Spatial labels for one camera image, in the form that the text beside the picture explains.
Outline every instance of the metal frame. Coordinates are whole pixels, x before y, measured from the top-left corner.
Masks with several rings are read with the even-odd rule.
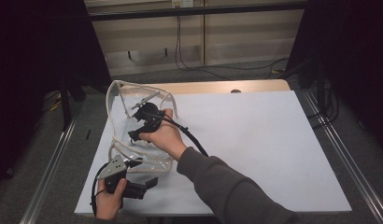
[[[333,125],[326,117],[323,117],[319,113],[319,108],[317,106],[318,100],[315,98],[314,94],[312,92],[305,92],[305,98],[313,111],[318,114],[319,123],[322,125],[323,130],[328,135],[328,138],[332,142],[333,147],[341,161],[346,166],[348,173],[354,180],[355,185],[357,186],[362,197],[375,216],[377,223],[383,224],[383,202],[381,202],[380,197],[377,195],[375,189],[361,172],[361,169],[352,158],[351,154],[344,145],[340,136],[337,134]]]
[[[160,18],[160,17],[177,17],[177,16],[195,16],[195,15],[213,15],[226,13],[243,13],[243,12],[263,12],[263,11],[284,11],[305,9],[309,6],[307,1],[292,3],[275,3],[275,4],[256,4],[243,6],[227,6],[227,7],[183,7],[183,8],[166,8],[144,11],[128,11],[128,12],[109,12],[109,13],[90,13],[88,16],[61,16],[50,18],[50,21],[115,21],[130,20],[144,18]]]
[[[69,142],[72,132],[75,128],[76,122],[81,112],[83,103],[78,103],[74,109],[74,116],[70,120],[70,123],[65,131],[61,134],[60,141],[57,144],[57,147],[52,154],[49,165],[46,168],[45,173],[43,174],[39,185],[32,197],[32,200],[29,202],[28,207],[25,210],[25,213],[22,216],[21,224],[33,224],[36,222],[37,217],[40,213],[40,209],[43,205],[43,202],[46,199],[47,194],[49,193],[51,182],[55,177],[55,172],[61,162],[61,158],[66,150],[66,145]]]

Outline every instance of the hand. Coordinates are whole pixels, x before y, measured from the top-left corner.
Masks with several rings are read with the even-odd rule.
[[[118,186],[113,194],[109,194],[104,189],[105,180],[101,179],[98,181],[98,193],[96,196],[96,217],[105,220],[116,220],[116,216],[119,212],[122,202],[122,192],[125,190],[127,185],[126,179],[121,179]]]
[[[174,111],[172,109],[165,109],[164,113],[167,118],[172,118]],[[142,140],[153,143],[154,146],[167,152],[177,161],[186,149],[186,146],[180,137],[179,129],[165,120],[162,121],[159,130],[156,132],[140,133],[139,137]]]

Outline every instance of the black curtain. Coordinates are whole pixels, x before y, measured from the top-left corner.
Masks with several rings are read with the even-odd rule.
[[[383,2],[310,1],[287,69],[319,56],[325,76],[383,146]],[[307,87],[317,67],[300,72]]]
[[[78,97],[82,85],[110,84],[92,24],[67,18],[87,15],[83,0],[0,0],[0,181],[33,134],[48,91],[61,80]]]

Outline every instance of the black cable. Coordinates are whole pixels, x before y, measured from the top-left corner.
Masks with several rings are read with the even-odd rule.
[[[186,69],[179,67],[179,65],[177,64],[177,52],[178,51],[179,51],[180,61],[186,67]],[[206,71],[206,70],[201,70],[200,67],[190,68],[189,66],[187,66],[183,62],[183,60],[182,60],[182,53],[181,53],[181,50],[180,50],[180,17],[177,17],[177,47],[175,48],[175,64],[177,65],[177,69],[179,69],[180,71],[184,71],[184,72],[200,71],[200,72],[209,73],[211,75],[214,75],[215,77],[223,78],[225,80],[229,80],[230,81],[230,79],[227,78],[227,77],[223,77],[223,76],[220,76],[218,74],[215,74],[213,72],[209,72],[209,71]]]
[[[333,102],[332,102],[331,95],[332,95],[332,88],[329,89],[329,93],[328,93],[328,95],[327,95],[327,97],[326,97],[326,105],[325,105],[325,108],[323,108],[323,109],[320,108],[320,109],[319,109],[319,112],[316,113],[316,114],[307,115],[307,118],[308,118],[308,119],[312,119],[312,118],[314,118],[314,117],[316,117],[316,116],[318,116],[318,115],[327,116],[327,111],[328,111],[329,109],[332,110],[332,111],[331,111],[331,115],[332,115],[332,113],[333,113]]]
[[[334,94],[335,106],[334,106],[333,101],[332,101],[332,94]],[[328,97],[330,97],[329,99],[330,99],[330,102],[331,102],[331,109],[332,109],[332,111],[331,111],[330,115],[327,116],[326,119],[322,123],[320,123],[320,124],[318,124],[316,126],[313,126],[312,129],[317,129],[317,128],[320,128],[320,127],[327,126],[329,124],[332,124],[337,119],[338,114],[339,114],[339,110],[340,110],[340,106],[339,106],[339,103],[338,103],[338,96],[333,91],[332,88],[330,89],[330,93],[328,94]]]
[[[187,127],[183,127],[182,125],[176,123],[173,119],[171,119],[170,117],[168,117],[168,119],[166,118],[163,118],[161,116],[158,116],[158,115],[154,115],[154,114],[150,114],[150,113],[146,113],[146,112],[143,112],[145,115],[149,115],[153,118],[156,118],[156,119],[161,119],[161,120],[165,120],[167,121],[168,123],[171,123],[171,124],[174,124],[175,126],[177,126],[177,128],[179,128],[184,134],[186,134],[186,136],[188,136],[191,141],[197,146],[198,150],[201,152],[201,154],[205,155],[206,157],[208,157],[208,154],[206,153],[206,150],[203,148],[203,146],[201,146],[201,144],[198,142],[197,138],[195,138],[191,132],[189,132],[188,128]]]
[[[96,173],[96,176],[95,176],[95,179],[93,180],[93,183],[92,183],[92,202],[90,203],[90,205],[92,206],[92,211],[93,211],[93,214],[96,216],[96,196],[98,194],[100,194],[103,190],[99,191],[98,193],[95,194],[95,186],[96,186],[96,182],[97,182],[97,179],[96,177],[99,176],[99,174],[101,174],[102,170],[104,170],[104,168],[107,166],[109,162],[105,163],[99,170],[98,170],[98,173]]]
[[[177,17],[177,46],[176,46],[176,50],[175,50],[175,64],[177,65],[177,68],[180,71],[185,71],[185,72],[189,72],[189,71],[201,71],[201,72],[206,72],[206,73],[212,74],[212,75],[214,75],[216,77],[220,77],[220,78],[223,78],[223,79],[226,79],[226,80],[230,80],[227,77],[223,77],[223,76],[220,76],[218,74],[215,74],[215,73],[212,73],[212,72],[209,72],[209,71],[206,71],[206,70],[202,70],[202,69],[204,69],[204,68],[227,68],[227,69],[250,71],[250,70],[264,69],[266,67],[272,67],[276,63],[279,63],[281,61],[285,61],[285,60],[289,59],[288,57],[283,57],[283,58],[280,58],[280,59],[278,59],[278,60],[276,60],[276,61],[274,61],[272,63],[269,63],[267,65],[259,66],[259,67],[251,67],[251,68],[232,67],[232,66],[225,66],[225,65],[207,65],[207,66],[197,66],[197,67],[191,68],[188,65],[186,65],[183,62],[183,59],[182,59],[181,41],[180,41],[180,27],[181,27],[180,26],[180,17]],[[178,53],[179,53],[180,62],[183,64],[183,66],[185,66],[186,69],[179,67],[179,65],[177,64],[177,54]]]

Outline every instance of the right hand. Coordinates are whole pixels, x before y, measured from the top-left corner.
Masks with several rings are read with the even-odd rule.
[[[174,111],[172,109],[165,109],[164,113],[166,117],[172,118]],[[154,146],[167,152],[177,161],[187,148],[182,141],[179,129],[165,120],[162,121],[160,128],[156,132],[140,133],[139,137],[142,140],[153,143]]]

